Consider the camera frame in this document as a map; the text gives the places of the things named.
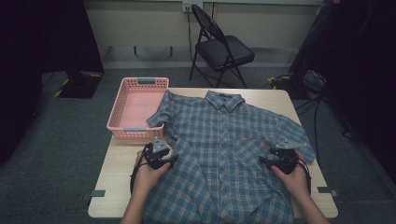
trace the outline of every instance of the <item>chair backrest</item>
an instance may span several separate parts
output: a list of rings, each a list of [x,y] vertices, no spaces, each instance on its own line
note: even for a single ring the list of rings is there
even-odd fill
[[[216,22],[200,7],[196,5],[192,5],[191,9],[192,9],[192,13],[195,16],[195,19],[198,21],[198,23],[201,26],[201,33],[204,32],[201,35],[204,35],[206,36],[206,38],[209,39],[209,35],[207,33],[210,33],[217,40],[227,45],[227,41],[225,40],[224,33],[221,31],[221,29],[216,24]]]

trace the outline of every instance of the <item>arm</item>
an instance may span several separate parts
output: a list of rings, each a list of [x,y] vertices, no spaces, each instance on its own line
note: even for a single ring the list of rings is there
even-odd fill
[[[300,165],[297,165],[289,175],[285,175],[275,166],[271,168],[285,184],[286,189],[295,198],[297,204],[300,205],[307,223],[329,223],[329,220],[327,220],[309,195],[306,187],[305,171]]]
[[[138,162],[142,151],[137,152],[135,163]],[[147,163],[143,157],[141,164]],[[129,199],[128,206],[121,219],[121,224],[135,224],[142,222],[142,213],[145,201],[151,189],[157,184],[158,179],[169,169],[170,163],[166,163],[161,168],[154,170],[148,164],[142,165],[137,172],[134,181],[134,191]]]

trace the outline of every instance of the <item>black chair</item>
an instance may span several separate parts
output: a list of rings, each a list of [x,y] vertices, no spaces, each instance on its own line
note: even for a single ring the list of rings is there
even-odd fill
[[[191,80],[192,72],[196,66],[197,54],[199,54],[215,72],[220,73],[219,78],[211,77],[217,80],[216,88],[219,86],[227,70],[231,70],[242,81],[244,87],[247,88],[247,84],[242,78],[238,66],[252,62],[254,60],[254,52],[235,36],[224,35],[216,22],[200,7],[192,5],[191,9],[201,26],[201,31],[198,42],[195,45],[195,55],[192,61],[189,80]],[[204,75],[198,67],[197,70],[204,76],[210,86],[213,87],[212,83],[207,79],[208,76]]]

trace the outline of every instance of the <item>plaid shirt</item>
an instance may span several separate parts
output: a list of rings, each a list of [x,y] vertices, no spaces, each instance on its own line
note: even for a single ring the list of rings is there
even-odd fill
[[[179,155],[148,196],[146,223],[291,223],[290,195],[259,162],[281,140],[307,162],[315,152],[301,125],[248,105],[241,95],[209,91],[204,98],[167,91],[148,124],[165,124],[168,144]]]

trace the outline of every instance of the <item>plastic basket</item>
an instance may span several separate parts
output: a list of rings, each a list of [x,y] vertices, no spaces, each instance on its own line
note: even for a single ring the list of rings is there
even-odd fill
[[[120,84],[107,128],[117,139],[147,140],[163,137],[163,126],[150,128],[153,115],[168,89],[166,77],[126,77]]]

